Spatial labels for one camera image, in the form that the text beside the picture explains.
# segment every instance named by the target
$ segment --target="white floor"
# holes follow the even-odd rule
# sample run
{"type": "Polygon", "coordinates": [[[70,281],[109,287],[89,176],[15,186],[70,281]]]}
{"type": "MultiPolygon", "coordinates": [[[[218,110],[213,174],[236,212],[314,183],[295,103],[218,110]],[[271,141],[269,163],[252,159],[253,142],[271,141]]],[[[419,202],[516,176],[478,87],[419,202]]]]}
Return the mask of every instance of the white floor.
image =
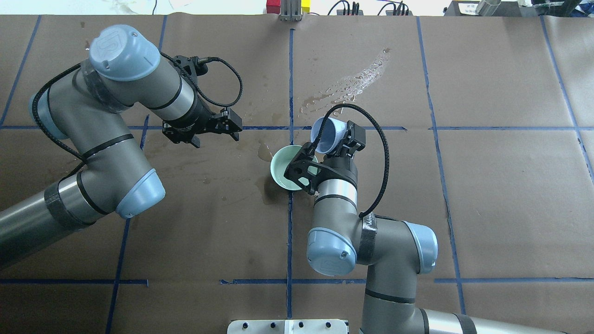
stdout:
{"type": "MultiPolygon", "coordinates": [[[[262,14],[266,0],[156,0],[155,14],[262,14]]],[[[377,15],[381,0],[359,0],[365,15],[377,15]]],[[[311,0],[311,11],[326,15],[335,0],[311,0]]],[[[442,16],[450,0],[405,0],[415,15],[442,16]]],[[[0,14],[114,15],[151,14],[155,0],[0,0],[0,14]]]]}

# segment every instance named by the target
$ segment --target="red block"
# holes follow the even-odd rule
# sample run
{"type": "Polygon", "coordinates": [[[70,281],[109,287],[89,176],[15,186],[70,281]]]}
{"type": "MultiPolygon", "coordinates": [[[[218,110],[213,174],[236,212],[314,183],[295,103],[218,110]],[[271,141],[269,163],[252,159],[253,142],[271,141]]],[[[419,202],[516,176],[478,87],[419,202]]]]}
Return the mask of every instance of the red block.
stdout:
{"type": "Polygon", "coordinates": [[[266,13],[280,14],[280,0],[266,0],[266,13]]]}

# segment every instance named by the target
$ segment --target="blue joint cap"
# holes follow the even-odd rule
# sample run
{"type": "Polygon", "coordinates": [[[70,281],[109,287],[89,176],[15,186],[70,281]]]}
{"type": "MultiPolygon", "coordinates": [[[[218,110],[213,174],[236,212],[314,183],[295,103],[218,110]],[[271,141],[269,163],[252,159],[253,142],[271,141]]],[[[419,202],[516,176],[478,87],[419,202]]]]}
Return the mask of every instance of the blue joint cap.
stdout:
{"type": "Polygon", "coordinates": [[[346,275],[355,268],[357,253],[342,235],[331,229],[317,227],[307,235],[307,260],[322,275],[346,275]]]}
{"type": "MultiPolygon", "coordinates": [[[[35,122],[35,118],[33,117],[33,99],[35,98],[35,95],[37,94],[33,94],[29,99],[29,115],[31,116],[33,122],[35,122]]],[[[37,103],[37,114],[41,120],[41,123],[43,123],[52,136],[58,139],[68,139],[68,136],[60,131],[58,126],[53,122],[52,114],[49,112],[48,90],[46,90],[39,98],[39,102],[37,103]]]]}
{"type": "Polygon", "coordinates": [[[115,212],[124,219],[132,218],[157,204],[164,197],[165,189],[153,168],[136,182],[128,194],[119,202],[115,212]]]}
{"type": "Polygon", "coordinates": [[[116,24],[93,39],[89,60],[108,79],[133,81],[151,74],[159,65],[161,54],[138,30],[116,24]]]}
{"type": "Polygon", "coordinates": [[[430,273],[437,261],[437,237],[433,230],[424,225],[404,222],[415,239],[416,250],[419,253],[419,274],[430,273]]]}

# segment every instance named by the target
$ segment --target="gray robot arm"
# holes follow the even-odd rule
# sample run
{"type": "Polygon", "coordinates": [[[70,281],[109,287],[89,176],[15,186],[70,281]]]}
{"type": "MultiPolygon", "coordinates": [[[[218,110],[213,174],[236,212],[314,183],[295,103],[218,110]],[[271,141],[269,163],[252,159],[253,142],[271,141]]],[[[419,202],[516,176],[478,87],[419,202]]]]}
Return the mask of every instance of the gray robot arm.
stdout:
{"type": "MultiPolygon", "coordinates": [[[[326,118],[339,108],[360,109],[350,104],[336,105],[326,118]]],[[[334,129],[331,126],[326,130],[329,134],[322,136],[318,133],[324,131],[323,124],[321,128],[314,124],[313,143],[303,145],[287,166],[285,177],[315,194],[313,228],[308,234],[309,265],[327,276],[346,275],[355,263],[368,266],[359,334],[559,334],[416,308],[417,275],[429,273],[435,266],[437,238],[423,225],[357,213],[353,157],[365,147],[365,130],[351,121],[344,134],[335,134],[334,129]],[[331,149],[318,149],[335,138],[331,149]],[[313,161],[314,150],[326,154],[324,162],[313,161]],[[312,166],[317,173],[311,172],[312,166]]]]}
{"type": "Polygon", "coordinates": [[[163,133],[176,143],[199,147],[195,134],[206,132],[239,140],[241,118],[228,106],[219,114],[210,111],[198,96],[198,66],[181,70],[182,60],[191,58],[168,57],[170,63],[140,32],[125,25],[102,31],[89,54],[80,67],[48,83],[31,110],[50,138],[72,140],[87,168],[0,212],[0,267],[104,215],[115,211],[131,218],[164,198],[156,171],[120,114],[134,103],[159,116],[163,133]]]}

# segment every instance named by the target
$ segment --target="yellow object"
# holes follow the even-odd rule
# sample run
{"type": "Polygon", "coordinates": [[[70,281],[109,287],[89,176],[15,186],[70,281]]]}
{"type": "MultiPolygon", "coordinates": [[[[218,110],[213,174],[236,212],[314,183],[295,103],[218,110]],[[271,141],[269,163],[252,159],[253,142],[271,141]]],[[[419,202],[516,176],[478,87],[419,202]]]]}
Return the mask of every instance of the yellow object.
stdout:
{"type": "Polygon", "coordinates": [[[309,12],[309,8],[311,7],[311,0],[301,0],[301,8],[303,12],[309,12]]]}

